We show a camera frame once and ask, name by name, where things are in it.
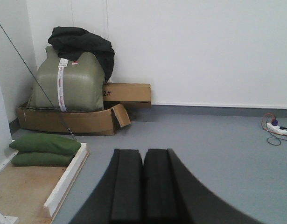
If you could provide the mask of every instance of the extension cord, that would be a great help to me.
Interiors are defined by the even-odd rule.
[[[266,124],[269,131],[275,132],[277,134],[287,134],[286,130],[281,130],[279,126],[273,126],[270,122]]]

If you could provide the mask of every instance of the green sandbag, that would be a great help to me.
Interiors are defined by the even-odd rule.
[[[15,166],[60,166],[67,167],[75,154],[57,155],[52,153],[21,153],[11,161]]]
[[[25,153],[74,154],[81,147],[81,143],[54,134],[35,133],[26,134],[9,146]]]
[[[57,93],[57,74],[60,58],[52,46],[47,46],[47,59],[40,66],[36,78],[55,108],[60,109]],[[103,106],[103,81],[105,73],[90,52],[84,52],[78,64],[63,70],[63,100],[67,112],[101,111]],[[31,98],[27,107],[33,109],[53,109],[39,85],[34,82]]]

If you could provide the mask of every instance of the cardboard box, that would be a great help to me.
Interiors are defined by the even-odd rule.
[[[22,105],[17,108],[21,128],[67,133],[57,112],[28,109]],[[73,133],[92,133],[94,135],[113,135],[115,129],[131,123],[122,104],[99,112],[67,113],[60,112]]]
[[[127,107],[150,108],[151,85],[109,83],[103,85],[103,101],[105,104],[121,103]]]

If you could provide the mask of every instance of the black jacket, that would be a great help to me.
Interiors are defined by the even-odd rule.
[[[48,39],[58,56],[77,61],[83,52],[93,53],[105,72],[105,79],[111,77],[114,66],[114,50],[111,42],[78,27],[56,27]]]

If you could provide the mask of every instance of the black foam pad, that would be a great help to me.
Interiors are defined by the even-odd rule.
[[[146,224],[179,224],[166,149],[149,149],[144,159]]]
[[[262,224],[207,189],[168,149],[175,195],[183,224]]]
[[[120,150],[111,213],[112,224],[141,223],[141,174],[142,159],[139,151]]]
[[[119,154],[115,149],[103,177],[70,224],[109,224]]]

